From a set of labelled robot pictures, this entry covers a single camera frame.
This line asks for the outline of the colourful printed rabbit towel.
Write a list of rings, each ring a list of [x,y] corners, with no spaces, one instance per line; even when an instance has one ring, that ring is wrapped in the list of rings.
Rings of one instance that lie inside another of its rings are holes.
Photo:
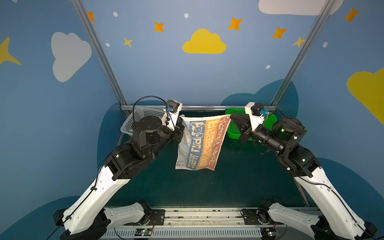
[[[213,171],[231,122],[230,115],[200,118],[182,116],[181,119],[185,129],[179,143],[175,169]]]

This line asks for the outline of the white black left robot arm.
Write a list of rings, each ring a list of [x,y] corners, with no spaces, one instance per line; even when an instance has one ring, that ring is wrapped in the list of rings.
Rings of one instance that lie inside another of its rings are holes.
[[[147,116],[133,124],[133,136],[117,146],[104,160],[98,175],[82,196],[68,209],[57,210],[54,221],[64,227],[62,240],[98,240],[108,230],[126,225],[146,225],[153,210],[144,200],[118,208],[106,204],[124,185],[144,170],[170,141],[181,142],[184,133],[182,118],[171,126],[166,117]]]

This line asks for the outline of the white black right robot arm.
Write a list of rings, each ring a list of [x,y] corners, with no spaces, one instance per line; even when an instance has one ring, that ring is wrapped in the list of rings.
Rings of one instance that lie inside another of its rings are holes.
[[[281,166],[306,190],[321,215],[309,215],[279,203],[265,202],[259,207],[265,220],[283,223],[314,240],[373,239],[376,226],[361,219],[340,196],[321,163],[299,142],[307,133],[302,123],[284,116],[272,130],[263,125],[263,116],[231,115],[241,132],[240,140],[252,139],[276,154]]]

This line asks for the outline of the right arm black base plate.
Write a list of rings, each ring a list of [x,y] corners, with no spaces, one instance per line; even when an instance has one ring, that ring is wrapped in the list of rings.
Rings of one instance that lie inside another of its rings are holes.
[[[245,225],[275,225],[280,224],[272,220],[268,211],[263,209],[242,209],[241,215]]]

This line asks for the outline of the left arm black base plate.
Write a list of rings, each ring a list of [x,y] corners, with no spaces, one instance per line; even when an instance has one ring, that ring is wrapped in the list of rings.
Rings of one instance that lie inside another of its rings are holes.
[[[165,210],[164,209],[154,209],[151,212],[151,215],[148,216],[145,214],[144,219],[140,220],[138,223],[127,223],[125,226],[163,226],[165,221]]]

